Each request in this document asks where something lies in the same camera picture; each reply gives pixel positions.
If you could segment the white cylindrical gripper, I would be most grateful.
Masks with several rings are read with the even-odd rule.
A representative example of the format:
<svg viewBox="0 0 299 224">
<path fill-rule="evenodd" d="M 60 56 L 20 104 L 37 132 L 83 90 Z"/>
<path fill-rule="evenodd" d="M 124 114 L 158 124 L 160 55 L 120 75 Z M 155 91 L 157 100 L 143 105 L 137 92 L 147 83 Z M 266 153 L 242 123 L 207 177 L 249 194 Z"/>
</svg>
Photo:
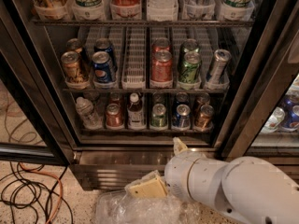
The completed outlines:
<svg viewBox="0 0 299 224">
<path fill-rule="evenodd" d="M 174 154 L 165 166 L 164 179 L 170 192 L 182 201 L 198 202 L 200 184 L 206 155 L 187 150 L 178 137 L 173 138 Z M 155 170 L 125 186 L 125 191 L 135 198 L 163 198 L 167 188 L 160 173 Z"/>
</svg>

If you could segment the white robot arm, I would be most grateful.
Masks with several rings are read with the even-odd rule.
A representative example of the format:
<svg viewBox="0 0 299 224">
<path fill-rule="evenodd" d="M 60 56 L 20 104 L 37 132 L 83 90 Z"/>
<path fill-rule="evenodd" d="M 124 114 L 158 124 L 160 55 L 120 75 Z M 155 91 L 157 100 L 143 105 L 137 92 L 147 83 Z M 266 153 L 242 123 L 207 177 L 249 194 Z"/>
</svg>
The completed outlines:
<svg viewBox="0 0 299 224">
<path fill-rule="evenodd" d="M 125 187 L 136 198 L 171 193 L 202 203 L 244 224 L 299 224 L 299 185 L 268 161 L 240 157 L 218 161 L 175 137 L 164 175 L 153 171 Z"/>
</svg>

